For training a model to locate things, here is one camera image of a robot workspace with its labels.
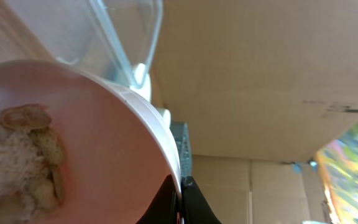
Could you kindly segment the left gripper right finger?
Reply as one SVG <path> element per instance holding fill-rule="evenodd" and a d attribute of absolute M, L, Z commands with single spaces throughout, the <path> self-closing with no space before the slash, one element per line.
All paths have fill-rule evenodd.
<path fill-rule="evenodd" d="M 221 224 L 192 176 L 181 179 L 181 196 L 185 224 Z"/>

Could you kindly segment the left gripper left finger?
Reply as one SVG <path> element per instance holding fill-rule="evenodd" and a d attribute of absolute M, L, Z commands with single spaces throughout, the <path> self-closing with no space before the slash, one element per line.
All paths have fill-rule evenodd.
<path fill-rule="evenodd" d="M 136 224 L 177 224 L 177 192 L 171 175 L 166 176 L 143 216 Z"/>

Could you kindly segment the rice and peanut scraps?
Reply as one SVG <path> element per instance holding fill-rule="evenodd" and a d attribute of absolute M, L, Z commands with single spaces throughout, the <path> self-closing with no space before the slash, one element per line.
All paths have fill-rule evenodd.
<path fill-rule="evenodd" d="M 0 112 L 0 223 L 37 223 L 65 201 L 63 146 L 43 106 Z"/>

